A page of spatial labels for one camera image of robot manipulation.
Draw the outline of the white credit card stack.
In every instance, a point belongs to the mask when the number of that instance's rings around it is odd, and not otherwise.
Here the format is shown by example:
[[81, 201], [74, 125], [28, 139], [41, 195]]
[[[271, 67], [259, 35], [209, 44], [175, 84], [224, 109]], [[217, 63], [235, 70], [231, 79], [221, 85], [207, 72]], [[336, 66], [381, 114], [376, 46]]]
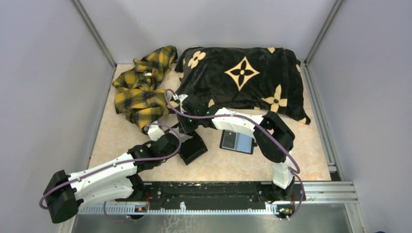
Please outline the white credit card stack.
[[182, 133], [179, 134], [179, 137], [180, 137], [180, 141], [182, 143], [184, 143], [185, 141], [193, 138], [193, 136], [191, 136], [189, 134], [182, 134]]

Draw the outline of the black blue card holder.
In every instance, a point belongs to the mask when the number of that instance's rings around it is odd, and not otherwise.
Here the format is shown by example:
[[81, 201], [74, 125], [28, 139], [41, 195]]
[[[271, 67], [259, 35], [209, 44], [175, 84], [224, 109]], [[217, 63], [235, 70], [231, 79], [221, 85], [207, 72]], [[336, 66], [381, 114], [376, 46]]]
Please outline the black blue card holder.
[[239, 153], [253, 154], [257, 143], [252, 137], [245, 134], [223, 130], [220, 148], [223, 150], [230, 150]]

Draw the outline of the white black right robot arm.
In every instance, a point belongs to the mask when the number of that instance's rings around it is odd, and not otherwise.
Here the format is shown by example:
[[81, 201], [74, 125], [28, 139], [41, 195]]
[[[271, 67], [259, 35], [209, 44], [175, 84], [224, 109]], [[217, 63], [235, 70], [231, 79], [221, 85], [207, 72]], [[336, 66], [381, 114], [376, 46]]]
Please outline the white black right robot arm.
[[294, 174], [291, 167], [296, 162], [290, 152], [293, 149], [294, 133], [275, 112], [265, 115], [247, 115], [216, 105], [208, 106], [194, 95], [173, 94], [181, 133], [188, 134], [199, 126], [244, 134], [255, 140], [263, 156], [272, 162], [272, 186], [279, 200], [291, 196]]

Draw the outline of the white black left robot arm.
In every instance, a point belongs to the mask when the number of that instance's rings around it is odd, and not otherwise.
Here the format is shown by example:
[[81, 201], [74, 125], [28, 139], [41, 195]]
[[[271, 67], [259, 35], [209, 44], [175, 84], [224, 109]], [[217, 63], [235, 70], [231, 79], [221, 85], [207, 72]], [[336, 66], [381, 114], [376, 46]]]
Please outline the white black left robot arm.
[[100, 166], [71, 174], [58, 171], [49, 181], [40, 207], [47, 209], [52, 223], [57, 224], [94, 204], [145, 199], [146, 187], [138, 173], [176, 155], [181, 144], [181, 137], [167, 133]]

